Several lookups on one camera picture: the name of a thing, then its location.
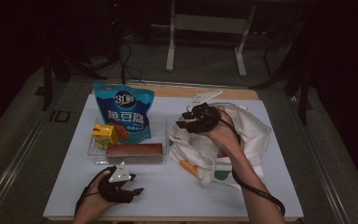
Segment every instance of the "white cloth bag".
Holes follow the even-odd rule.
[[[223,105],[234,122],[237,133],[241,136],[241,146],[246,157],[262,179],[264,174],[260,162],[263,160],[267,148],[271,128],[262,123],[243,106],[233,104]],[[241,187],[232,181],[231,173],[220,180],[214,177],[216,171],[231,172],[232,166],[228,157],[218,158],[219,148],[205,136],[189,133],[173,124],[170,139],[172,140],[169,156],[196,178],[203,186],[227,185],[241,190]]]

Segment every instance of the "human arm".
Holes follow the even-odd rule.
[[[223,106],[217,108],[222,111],[220,113],[222,120],[232,125],[231,119],[225,113],[225,108]],[[233,170],[241,182],[269,193],[247,160],[235,133],[225,123],[218,122],[213,130],[202,133],[202,135],[209,137],[229,156]],[[242,188],[242,195],[252,223],[284,223],[283,215],[277,204],[245,188]]]

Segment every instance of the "blue snack bag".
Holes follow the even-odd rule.
[[[121,144],[151,138],[147,112],[153,104],[153,91],[106,83],[93,83],[93,88],[103,121],[115,126]]]

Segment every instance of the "white table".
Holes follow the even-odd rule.
[[[149,116],[167,118],[168,129],[185,112],[190,98],[156,97]],[[257,100],[212,100],[245,105],[249,111],[271,127],[266,108]],[[51,220],[71,220],[75,205],[84,187],[105,165],[94,164],[87,155],[90,130],[100,116],[95,96],[85,104],[73,140],[62,164],[54,189],[46,206],[44,217]],[[123,189],[145,188],[129,204],[120,204],[107,210],[101,220],[112,221],[244,221],[248,220],[246,207],[239,191],[230,187],[205,188],[200,181],[185,171],[168,155],[163,164],[131,164],[130,173],[136,174]],[[262,161],[264,182],[270,193],[280,199],[285,208],[285,219],[303,217],[292,180],[284,163],[274,133]]]

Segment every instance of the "dark background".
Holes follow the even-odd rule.
[[[0,1],[0,117],[26,79],[42,66],[48,31],[60,36],[55,38],[66,43],[62,46],[68,47],[68,53],[87,60],[82,49],[88,43],[79,38],[82,35],[77,33],[71,4],[68,0]],[[148,24],[169,23],[169,7],[165,0],[126,1],[121,11],[123,22],[147,36]],[[185,0],[178,9],[189,10]],[[205,11],[219,13],[218,5],[213,3]],[[253,31],[267,32],[271,38],[278,36],[271,28],[277,16],[276,7],[260,8]],[[280,25],[286,27],[289,23],[282,21]],[[294,55],[288,60],[292,64],[309,62],[311,85],[317,89],[358,169],[358,1],[338,1],[332,7],[312,10],[296,43],[303,49],[301,57]]]

